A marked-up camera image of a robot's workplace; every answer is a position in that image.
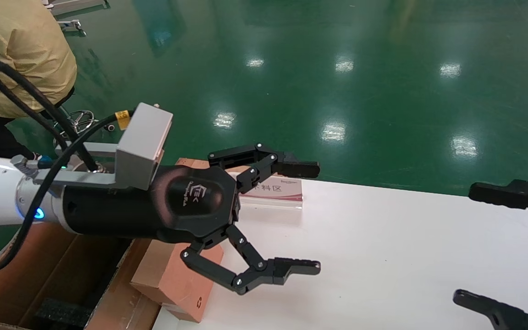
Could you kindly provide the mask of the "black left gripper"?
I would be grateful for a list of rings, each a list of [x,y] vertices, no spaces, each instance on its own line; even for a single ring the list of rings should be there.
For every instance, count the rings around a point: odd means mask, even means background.
[[[191,243],[180,254],[183,263],[229,291],[244,295],[261,285],[282,286],[289,276],[318,275],[314,260],[265,260],[235,221],[237,192],[248,193],[270,176],[317,178],[320,164],[300,161],[291,152],[277,152],[260,143],[212,152],[210,168],[160,166],[147,190],[67,186],[63,216],[67,230],[92,236],[148,238],[167,243]],[[236,177],[227,169],[247,166]],[[235,274],[200,253],[228,240],[247,263]]]

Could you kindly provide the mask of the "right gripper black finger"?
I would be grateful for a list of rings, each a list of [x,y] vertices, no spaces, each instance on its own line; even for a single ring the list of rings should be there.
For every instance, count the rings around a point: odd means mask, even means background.
[[[511,209],[528,209],[528,181],[513,180],[507,186],[475,182],[469,189],[469,198]]]
[[[487,317],[495,330],[528,330],[528,313],[506,303],[467,290],[456,290],[453,302]]]

